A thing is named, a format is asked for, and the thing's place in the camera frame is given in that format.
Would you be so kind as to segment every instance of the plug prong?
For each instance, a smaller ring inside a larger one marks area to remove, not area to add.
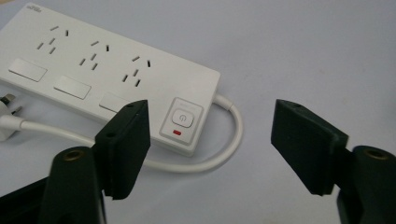
[[[7,94],[3,96],[0,101],[3,102],[5,105],[8,105],[11,101],[15,99],[15,96],[13,94]]]
[[[14,114],[20,112],[21,110],[22,110],[22,107],[18,106],[18,108],[16,108],[14,111],[12,111],[11,114],[14,115]]]

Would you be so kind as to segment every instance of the screw hole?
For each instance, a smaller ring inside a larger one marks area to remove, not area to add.
[[[377,151],[377,150],[373,150],[373,149],[366,149],[364,150],[364,153],[376,160],[380,160],[380,161],[385,161],[388,159],[388,156],[386,154],[384,154],[383,152]]]
[[[64,155],[64,161],[75,161],[81,158],[84,152],[81,150],[72,150]]]

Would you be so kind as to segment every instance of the logo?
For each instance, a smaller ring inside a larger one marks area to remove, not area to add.
[[[186,119],[187,119],[187,117],[185,116],[185,115],[181,115],[180,117],[179,117],[179,119],[180,119],[180,121],[186,121]]]
[[[41,12],[41,8],[40,7],[27,6],[27,8],[32,9],[33,11],[36,11],[36,12]]]

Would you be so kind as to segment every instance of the clamp jaw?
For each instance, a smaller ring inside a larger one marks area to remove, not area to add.
[[[0,199],[0,223],[106,223],[102,190],[113,200],[134,187],[150,147],[147,101],[126,105],[95,136],[52,162],[49,177]]]
[[[396,158],[385,150],[346,149],[348,136],[302,105],[276,100],[271,142],[311,194],[337,185],[343,224],[396,223]]]

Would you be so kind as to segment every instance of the white power strip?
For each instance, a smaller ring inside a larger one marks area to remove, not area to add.
[[[153,144],[191,156],[219,73],[27,4],[0,32],[0,79],[107,122],[147,99]]]

